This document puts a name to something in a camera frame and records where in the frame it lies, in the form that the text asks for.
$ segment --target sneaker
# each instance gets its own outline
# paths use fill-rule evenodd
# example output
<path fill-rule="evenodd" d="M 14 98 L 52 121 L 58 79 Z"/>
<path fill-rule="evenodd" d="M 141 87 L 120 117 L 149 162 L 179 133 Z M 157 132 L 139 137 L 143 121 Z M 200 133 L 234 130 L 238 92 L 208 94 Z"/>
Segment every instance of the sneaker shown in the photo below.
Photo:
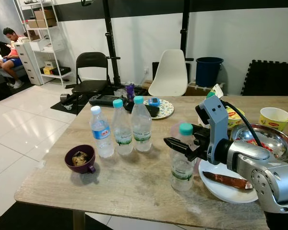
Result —
<path fill-rule="evenodd" d="M 23 84 L 24 84 L 24 83 L 23 83 L 22 81 L 17 81 L 17 82 L 15 82 L 15 84 L 14 84 L 14 89 L 18 89 L 18 88 L 22 87 Z"/>
<path fill-rule="evenodd" d="M 10 82 L 6 83 L 9 87 L 14 87 L 14 85 Z"/>

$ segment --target stainless steel bowl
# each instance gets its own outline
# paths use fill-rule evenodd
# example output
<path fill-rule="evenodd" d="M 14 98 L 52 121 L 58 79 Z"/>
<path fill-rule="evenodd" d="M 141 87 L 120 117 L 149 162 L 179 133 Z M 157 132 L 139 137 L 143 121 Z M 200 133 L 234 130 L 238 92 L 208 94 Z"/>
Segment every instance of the stainless steel bowl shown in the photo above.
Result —
<path fill-rule="evenodd" d="M 273 154 L 281 161 L 288 162 L 288 136 L 274 128 L 251 124 L 259 140 L 273 150 Z M 247 141 L 252 140 L 253 136 L 245 124 L 235 126 L 230 138 Z"/>

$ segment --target black bag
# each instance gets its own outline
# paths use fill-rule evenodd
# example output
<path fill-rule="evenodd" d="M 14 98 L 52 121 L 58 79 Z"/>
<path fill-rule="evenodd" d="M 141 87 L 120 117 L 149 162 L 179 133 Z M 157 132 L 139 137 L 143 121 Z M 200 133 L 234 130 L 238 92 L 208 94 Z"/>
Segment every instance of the black bag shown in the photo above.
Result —
<path fill-rule="evenodd" d="M 6 45 L 8 45 L 8 44 L 0 41 L 0 55 L 2 57 L 8 56 L 11 52 L 11 49 Z"/>

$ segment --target plastic bottle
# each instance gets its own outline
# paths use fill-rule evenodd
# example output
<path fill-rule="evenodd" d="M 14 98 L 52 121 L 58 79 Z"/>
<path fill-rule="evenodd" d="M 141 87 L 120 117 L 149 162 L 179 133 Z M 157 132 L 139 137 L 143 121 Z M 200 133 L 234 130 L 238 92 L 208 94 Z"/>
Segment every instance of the plastic bottle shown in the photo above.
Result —
<path fill-rule="evenodd" d="M 93 106 L 91 112 L 90 126 L 96 141 L 97 152 L 100 157 L 110 157 L 114 153 L 114 147 L 111 141 L 109 123 L 101 113 L 99 106 Z"/>
<path fill-rule="evenodd" d="M 143 104 L 143 96 L 134 97 L 134 106 L 131 113 L 132 132 L 135 139 L 135 148 L 138 151 L 146 152 L 152 146 L 151 125 L 152 117 L 146 106 Z"/>
<path fill-rule="evenodd" d="M 188 143 L 192 137 L 192 125 L 183 123 L 180 125 L 179 131 L 180 140 Z M 196 159 L 191 162 L 180 152 L 174 151 L 172 154 L 171 185 L 178 191 L 187 191 L 193 184 L 193 170 Z"/>
<path fill-rule="evenodd" d="M 113 107 L 115 112 L 112 120 L 112 132 L 118 144 L 115 148 L 120 155 L 128 155 L 133 149 L 132 130 L 128 114 L 121 99 L 114 100 Z"/>
<path fill-rule="evenodd" d="M 194 145 L 193 143 L 193 126 L 190 123 L 181 123 L 179 124 L 179 133 L 175 136 L 176 139 L 180 140 L 181 142 L 188 144 L 189 146 Z M 170 151 L 171 160 L 173 159 L 174 155 L 178 153 L 175 150 Z"/>

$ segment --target tiled floor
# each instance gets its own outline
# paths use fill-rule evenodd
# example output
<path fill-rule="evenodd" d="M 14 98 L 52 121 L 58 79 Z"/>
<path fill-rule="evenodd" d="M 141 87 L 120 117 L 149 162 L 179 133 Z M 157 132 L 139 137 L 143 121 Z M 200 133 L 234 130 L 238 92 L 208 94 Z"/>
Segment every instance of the tiled floor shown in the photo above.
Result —
<path fill-rule="evenodd" d="M 14 193 L 38 165 L 75 115 L 50 109 L 62 86 L 33 86 L 0 101 L 0 216 L 15 202 Z M 130 218 L 88 213 L 114 230 L 203 230 Z"/>

